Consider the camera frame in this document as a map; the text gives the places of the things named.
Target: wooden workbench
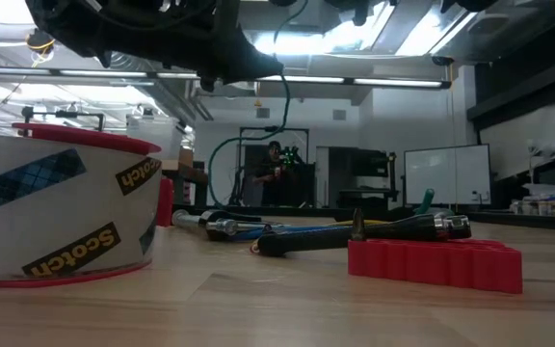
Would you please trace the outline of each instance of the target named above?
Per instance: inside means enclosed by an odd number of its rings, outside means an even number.
[[[555,346],[555,231],[473,228],[523,251],[523,295],[351,277],[346,250],[266,258],[160,229],[137,273],[0,289],[0,346]]]

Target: scotch tape roll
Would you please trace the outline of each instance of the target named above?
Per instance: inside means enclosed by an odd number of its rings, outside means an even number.
[[[160,168],[136,153],[0,136],[0,280],[150,261]]]

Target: ceiling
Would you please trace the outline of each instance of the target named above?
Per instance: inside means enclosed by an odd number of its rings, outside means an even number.
[[[456,65],[492,62],[510,53],[525,42],[533,40],[539,33],[552,27],[555,23],[555,0],[499,0],[483,13],[469,14],[458,6],[447,13],[439,13],[440,0],[401,0],[395,8],[390,8],[384,1],[373,1],[374,14],[368,17],[370,24],[365,30],[346,24],[340,24],[339,13],[323,0],[309,0],[303,14],[284,29],[283,37],[306,36],[326,43],[331,39],[332,52],[313,52],[315,54],[278,54],[278,59],[285,65],[289,75],[343,76],[343,77],[396,77],[406,79],[443,80],[447,79],[445,67],[432,63],[429,55],[431,49],[437,48],[437,55],[456,59]],[[252,43],[258,43],[263,35],[275,30],[278,24],[299,8],[277,8],[266,1],[242,1],[239,19]],[[23,0],[0,0],[0,67],[31,67],[37,59],[35,53],[24,45],[27,34],[34,29],[32,18],[24,6]],[[438,44],[455,31],[455,36],[444,44]],[[365,43],[369,47],[360,49]],[[121,56],[125,60],[120,68],[126,70],[161,70],[159,64]],[[102,69],[96,59],[81,58],[62,45],[56,44],[52,56],[40,67]],[[170,115],[193,124],[202,116],[197,104],[188,98],[189,83],[185,81],[156,82],[155,86],[125,87],[125,80],[115,81],[118,89],[109,90],[120,93],[123,89],[138,92],[135,97],[118,100],[116,104],[104,104],[108,96],[105,93],[79,92],[73,86],[91,85],[96,88],[113,88],[113,80],[96,80],[84,78],[60,78],[42,80],[38,77],[19,78],[18,76],[1,76],[0,88],[12,91],[13,87],[23,82],[29,91],[31,84],[54,84],[53,88],[42,88],[44,95],[35,95],[29,100],[25,95],[15,95],[16,103],[41,102],[47,107],[64,107],[76,99],[78,105],[86,108],[110,108],[105,110],[113,124],[119,122],[124,126],[125,115],[133,111],[138,104],[154,107],[160,115]],[[216,93],[203,93],[203,99],[213,96],[256,95],[259,97],[283,97],[280,83],[259,83],[237,88],[217,89]],[[335,98],[350,99],[358,105],[369,93],[369,87],[291,84],[291,94],[295,98]],[[18,106],[12,104],[2,108],[10,115],[19,113]]]

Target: red tape dispenser rim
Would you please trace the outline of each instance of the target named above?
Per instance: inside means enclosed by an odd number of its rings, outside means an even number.
[[[348,273],[521,294],[521,252],[497,241],[348,242]]]
[[[141,155],[148,155],[162,150],[159,146],[143,140],[61,125],[17,122],[13,123],[12,127],[31,130],[31,137],[38,140],[115,149]]]

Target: person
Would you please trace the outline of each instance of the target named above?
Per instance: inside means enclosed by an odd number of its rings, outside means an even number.
[[[282,166],[279,160],[281,145],[278,141],[269,143],[269,155],[265,157],[254,174],[253,183],[263,185],[262,205],[280,205],[283,197]]]

